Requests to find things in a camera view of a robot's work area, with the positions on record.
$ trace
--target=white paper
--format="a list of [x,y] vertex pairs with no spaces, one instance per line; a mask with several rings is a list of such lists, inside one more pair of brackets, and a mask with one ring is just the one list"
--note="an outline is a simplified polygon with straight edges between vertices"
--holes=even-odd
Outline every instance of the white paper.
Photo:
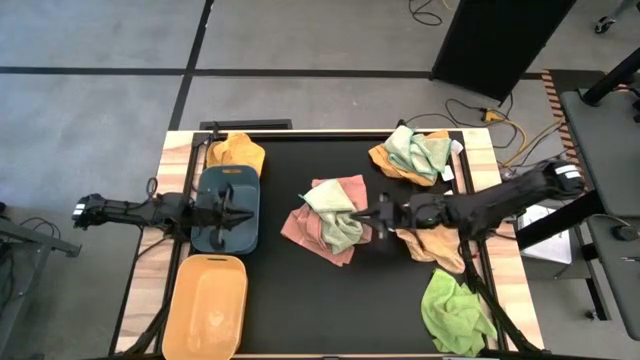
[[444,167],[444,172],[442,173],[442,180],[449,181],[453,180],[453,170],[451,170],[451,166],[447,165]]
[[[554,211],[554,209],[549,209],[544,206],[533,205],[527,208],[527,212],[518,218],[518,228],[522,229]],[[523,256],[571,264],[571,240],[569,239],[569,231],[565,230],[560,234],[556,234],[547,240],[522,250],[520,253]]]
[[454,154],[458,155],[462,150],[464,150],[464,146],[462,146],[458,140],[451,141],[451,151],[453,151]]

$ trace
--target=pink towel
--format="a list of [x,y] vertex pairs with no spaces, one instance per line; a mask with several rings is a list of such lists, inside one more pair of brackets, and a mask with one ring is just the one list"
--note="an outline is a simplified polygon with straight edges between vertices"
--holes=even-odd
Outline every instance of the pink towel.
[[[324,181],[315,179],[311,182],[311,187],[316,187]],[[367,187],[362,175],[338,178],[338,182],[358,211],[367,208]],[[362,238],[358,244],[371,241],[371,228],[363,225],[362,230]],[[338,266],[348,264],[353,257],[353,246],[337,255],[331,252],[331,249],[322,240],[322,220],[308,204],[302,205],[300,209],[293,210],[289,214],[280,233]]]

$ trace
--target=light green towel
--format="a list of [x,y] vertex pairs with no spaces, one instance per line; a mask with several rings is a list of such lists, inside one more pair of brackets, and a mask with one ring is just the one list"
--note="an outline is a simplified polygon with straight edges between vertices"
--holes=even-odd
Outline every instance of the light green towel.
[[362,224],[349,217],[356,207],[337,179],[323,182],[302,198],[322,219],[322,239],[334,255],[360,241]]
[[427,139],[406,126],[399,126],[383,146],[389,152],[389,162],[393,166],[435,181],[447,165],[451,139]]
[[436,269],[422,297],[422,319],[440,352],[476,357],[485,346],[482,335],[497,339],[493,324],[466,284]]

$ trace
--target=yellow bin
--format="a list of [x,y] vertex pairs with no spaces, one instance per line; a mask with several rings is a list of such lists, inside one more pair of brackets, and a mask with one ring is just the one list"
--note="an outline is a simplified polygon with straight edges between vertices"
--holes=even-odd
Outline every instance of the yellow bin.
[[233,256],[194,255],[180,269],[162,341],[167,360],[230,359],[238,350],[247,272]]

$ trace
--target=crumpled towel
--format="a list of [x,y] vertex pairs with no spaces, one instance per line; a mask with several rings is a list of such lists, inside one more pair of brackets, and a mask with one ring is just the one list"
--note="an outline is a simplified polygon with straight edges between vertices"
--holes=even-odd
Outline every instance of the crumpled towel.
[[[426,136],[426,139],[449,139],[449,133],[447,131],[438,131]],[[436,178],[427,178],[416,174],[414,172],[405,171],[400,168],[395,167],[389,161],[389,152],[385,149],[384,144],[380,144],[375,146],[374,148],[369,150],[369,156],[371,160],[380,167],[382,172],[391,178],[406,178],[413,183],[422,186],[432,186],[435,183]]]
[[362,223],[351,219],[356,207],[336,179],[330,179],[309,190],[304,201],[322,219],[322,240],[337,255],[356,244],[363,233]]
[[466,284],[436,269],[420,304],[422,319],[440,352],[475,357],[485,347],[482,335],[497,339],[493,324]]
[[460,238],[458,230],[439,225],[433,229],[417,229],[415,233],[405,229],[396,229],[396,235],[407,243],[411,258],[415,261],[437,261],[440,266],[454,274],[464,272],[464,261],[458,254]]
[[227,140],[214,142],[207,149],[207,167],[220,165],[248,165],[260,176],[264,149],[243,132],[231,132]]
[[[367,189],[364,184],[362,175],[344,177],[336,179],[344,193],[347,195],[356,210],[364,210],[367,208]],[[313,180],[312,187],[317,187],[326,180]],[[369,226],[362,226],[362,236],[358,244],[364,244],[371,241],[372,229]],[[324,242],[322,238],[322,219],[311,209],[309,204],[304,204],[300,209],[294,210],[289,214],[280,232],[284,237],[291,241],[313,251],[314,253],[331,261],[333,264],[342,266],[351,261],[354,253],[354,247],[348,247],[339,254],[333,254],[330,246]]]
[[383,144],[389,152],[389,162],[397,169],[413,172],[431,181],[444,172],[451,139],[431,138],[416,134],[413,129],[399,126]]

